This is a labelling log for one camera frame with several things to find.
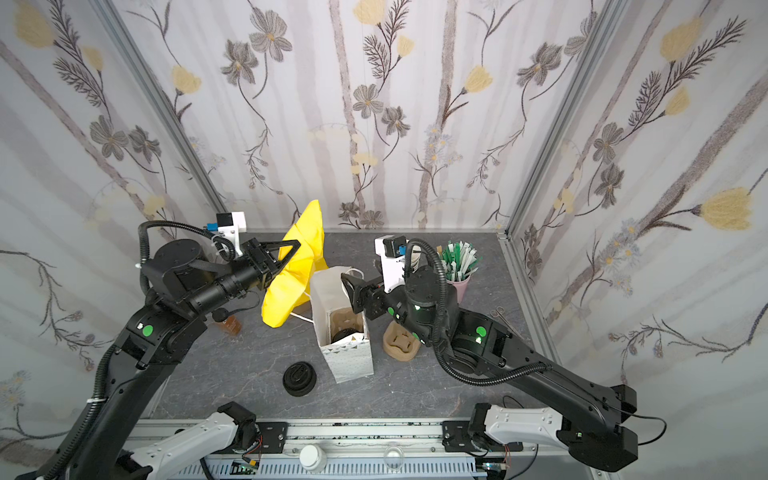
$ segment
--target black cup lid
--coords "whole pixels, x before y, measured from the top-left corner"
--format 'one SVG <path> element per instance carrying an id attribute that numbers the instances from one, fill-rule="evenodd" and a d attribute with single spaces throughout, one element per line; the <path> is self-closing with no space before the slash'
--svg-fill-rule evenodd
<path id="1" fill-rule="evenodd" d="M 315 388 L 317 374 L 307 362 L 297 362 L 283 374 L 283 387 L 292 396 L 305 396 Z"/>

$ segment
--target wallpapered wall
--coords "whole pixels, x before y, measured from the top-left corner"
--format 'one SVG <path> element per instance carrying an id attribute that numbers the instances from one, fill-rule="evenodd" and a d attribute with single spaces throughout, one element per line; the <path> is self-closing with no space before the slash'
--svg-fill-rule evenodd
<path id="1" fill-rule="evenodd" d="M 137 225 L 213 212 L 87 2 L 0 18 L 0 465 L 36 466 L 143 304 Z"/>
<path id="2" fill-rule="evenodd" d="M 341 229 L 505 226 L 602 5 L 114 3 L 231 210 Z"/>
<path id="3" fill-rule="evenodd" d="M 669 422 L 623 478 L 768 467 L 767 32 L 765 2 L 632 2 L 514 232 L 564 364 Z"/>

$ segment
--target yellow bag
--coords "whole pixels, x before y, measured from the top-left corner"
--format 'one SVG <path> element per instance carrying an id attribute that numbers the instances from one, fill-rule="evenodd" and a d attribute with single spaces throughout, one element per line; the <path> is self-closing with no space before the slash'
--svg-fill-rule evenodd
<path id="1" fill-rule="evenodd" d="M 317 200 L 306 206 L 304 213 L 283 240 L 298 240 L 301 247 L 283 271 L 272 280 L 264 295 L 261 317 L 264 323 L 273 328 L 283 325 L 291 310 L 310 299 L 310 277 L 316 271 L 328 268 L 323 258 L 323 213 Z M 289 250 L 289 247 L 280 249 L 278 260 L 283 259 Z"/>

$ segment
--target pink cup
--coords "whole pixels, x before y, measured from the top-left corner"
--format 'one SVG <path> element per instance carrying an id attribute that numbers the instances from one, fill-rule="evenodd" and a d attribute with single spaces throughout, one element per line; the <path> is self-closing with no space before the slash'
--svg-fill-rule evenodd
<path id="1" fill-rule="evenodd" d="M 452 282 L 451 280 L 447 280 L 448 283 L 456 287 L 456 299 L 459 303 L 464 300 L 464 293 L 467 291 L 467 284 L 469 284 L 469 279 L 472 278 L 472 275 L 468 276 L 461 282 Z"/>

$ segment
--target white jar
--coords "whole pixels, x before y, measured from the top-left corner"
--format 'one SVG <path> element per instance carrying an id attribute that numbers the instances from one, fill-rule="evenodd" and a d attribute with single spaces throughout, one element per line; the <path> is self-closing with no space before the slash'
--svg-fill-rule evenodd
<path id="1" fill-rule="evenodd" d="M 307 445 L 301 449 L 299 462 L 310 473 L 321 472 L 328 463 L 326 453 L 317 445 Z"/>

